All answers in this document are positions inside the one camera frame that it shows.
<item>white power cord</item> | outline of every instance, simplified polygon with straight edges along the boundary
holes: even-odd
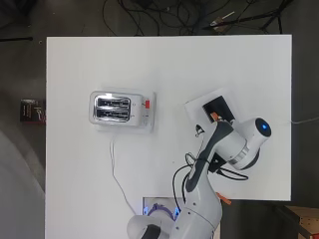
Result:
[[[135,212],[133,206],[131,206],[130,202],[128,201],[127,199],[127,196],[123,190],[123,188],[121,187],[120,183],[118,182],[117,178],[116,178],[116,175],[115,175],[115,170],[116,170],[116,160],[115,160],[115,156],[114,156],[114,142],[115,142],[115,138],[116,136],[113,135],[112,139],[110,140],[110,157],[111,157],[111,163],[112,163],[112,176],[113,176],[113,179],[115,180],[115,182],[118,184],[123,196],[124,196],[124,199],[126,200],[128,206],[130,207],[131,211],[133,212],[134,215],[137,215],[137,213]]]

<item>orange object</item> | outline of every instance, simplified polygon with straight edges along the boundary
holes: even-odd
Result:
[[[218,114],[217,114],[217,113],[211,113],[210,116],[211,116],[215,121],[218,121]]]
[[[219,197],[220,200],[222,200],[224,203],[227,205],[231,205],[231,201],[228,198],[225,198],[224,196],[220,195],[219,192],[216,192],[217,196]]]

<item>red button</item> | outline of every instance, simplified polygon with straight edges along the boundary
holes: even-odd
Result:
[[[151,106],[150,101],[146,101],[146,109],[149,109],[149,108],[150,108],[150,106]]]

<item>dark floor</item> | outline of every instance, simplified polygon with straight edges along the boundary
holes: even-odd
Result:
[[[206,12],[223,5],[225,0],[211,0]],[[273,10],[281,1],[260,0],[253,4],[242,17]],[[171,5],[172,0],[158,1],[164,8]],[[44,185],[45,168],[45,127],[40,125],[22,125],[19,123],[20,99],[45,99],[46,97],[46,38],[50,36],[113,36],[102,18],[104,0],[47,0],[38,1],[31,14],[26,19],[19,19],[8,27],[0,29],[0,38],[32,36],[32,42],[0,43],[0,129],[17,145],[28,158],[28,163],[38,180]],[[196,29],[197,35],[215,34],[201,31],[200,26],[206,26],[218,16],[224,16],[232,11],[229,17],[234,20],[246,6],[245,0],[232,0],[220,11],[210,15]],[[316,102],[319,102],[319,1],[295,0],[282,15],[283,31],[293,35],[292,60],[292,119],[305,120],[319,116]],[[190,22],[194,21],[194,9],[189,7]],[[159,14],[152,13],[157,20]],[[118,36],[134,36],[137,26],[129,15],[119,6],[117,1],[108,0],[105,8],[105,18]],[[178,24],[176,18],[165,15],[167,23]],[[249,26],[260,26],[264,20],[249,23]],[[141,14],[141,28],[146,36],[155,36],[157,27],[146,14]],[[270,34],[278,33],[275,21],[269,26]],[[178,29],[168,28],[160,24],[162,36],[176,36]],[[227,35],[264,34],[253,29],[233,26]],[[319,121],[298,124],[292,127],[292,202],[291,204],[309,207],[319,207],[319,160],[317,159],[317,144],[319,141]],[[252,232],[240,229],[243,214],[254,218],[254,225],[267,225],[271,228],[280,223],[272,223],[272,216],[265,205],[254,202],[236,202],[224,210],[223,224],[233,224],[231,230],[222,227],[222,238],[253,238]],[[278,232],[267,238],[292,238],[289,233],[284,236]]]

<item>gray floor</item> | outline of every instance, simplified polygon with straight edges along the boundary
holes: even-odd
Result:
[[[28,163],[38,175],[42,186],[44,186],[45,168],[45,127],[19,123],[20,100],[45,99],[46,97],[47,37],[113,36],[102,19],[103,2],[103,0],[38,1],[29,19],[0,29],[0,38],[34,37],[33,42],[0,43],[0,129],[17,145],[21,153],[29,158]],[[225,0],[210,2],[208,9],[215,9]],[[279,3],[280,1],[277,0],[261,0],[249,8],[243,17],[267,12]],[[170,0],[160,1],[162,7],[169,4],[171,4]],[[212,21],[231,11],[238,14],[245,5],[244,0],[232,0],[227,7],[211,15],[207,20]],[[296,121],[319,116],[316,106],[316,102],[319,101],[318,9],[319,2],[316,0],[295,0],[282,15],[284,33],[293,35],[292,118]],[[136,26],[119,7],[117,1],[107,2],[105,14],[106,20],[117,35],[133,36],[136,33]],[[229,20],[233,20],[236,16],[230,17]],[[141,27],[145,34],[154,36],[157,32],[154,22],[147,20],[147,16],[143,14],[141,17]],[[166,19],[171,24],[178,23],[170,17]],[[262,22],[256,21],[252,25],[260,25]],[[276,22],[268,28],[268,31],[270,34],[278,33]],[[160,33],[163,36],[175,36],[177,30],[161,26]],[[211,32],[198,32],[198,35],[210,34]],[[227,32],[227,35],[243,34],[262,33],[241,27],[232,27]],[[319,191],[317,190],[319,160],[316,150],[319,141],[319,121],[294,125],[292,136],[292,204],[319,207]],[[234,205],[232,212],[226,210],[229,214],[228,218],[240,219],[240,213],[236,213],[235,209],[242,208],[239,204]]]

